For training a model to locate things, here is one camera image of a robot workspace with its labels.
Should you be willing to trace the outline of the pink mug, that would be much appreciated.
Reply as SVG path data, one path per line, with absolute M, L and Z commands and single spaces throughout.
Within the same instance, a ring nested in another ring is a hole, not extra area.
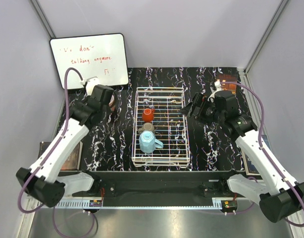
M 114 112 L 114 110 L 115 110 L 115 104 L 116 104 L 116 96 L 113 93 L 111 96 L 110 102 L 109 102 L 109 108 L 112 112 Z

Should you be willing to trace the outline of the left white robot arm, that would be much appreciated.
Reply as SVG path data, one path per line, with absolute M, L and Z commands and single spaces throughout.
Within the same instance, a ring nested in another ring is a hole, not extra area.
M 100 192 L 100 177 L 92 172 L 59 177 L 62 165 L 88 132 L 110 110 L 113 89 L 96 85 L 92 94 L 77 102 L 47 150 L 30 168 L 20 168 L 16 173 L 21 191 L 52 208 L 68 195 L 84 191 L 89 196 Z

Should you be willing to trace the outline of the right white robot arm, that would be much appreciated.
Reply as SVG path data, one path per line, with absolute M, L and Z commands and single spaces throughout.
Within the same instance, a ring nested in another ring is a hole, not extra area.
M 304 207 L 304 182 L 298 182 L 279 163 L 268 146 L 259 137 L 253 119 L 239 112 L 235 95 L 222 90 L 209 97 L 197 93 L 192 101 L 180 110 L 186 117 L 204 124 L 217 123 L 250 158 L 264 184 L 258 184 L 232 172 L 218 184 L 223 196 L 240 194 L 258 204 L 264 216 L 277 223 Z

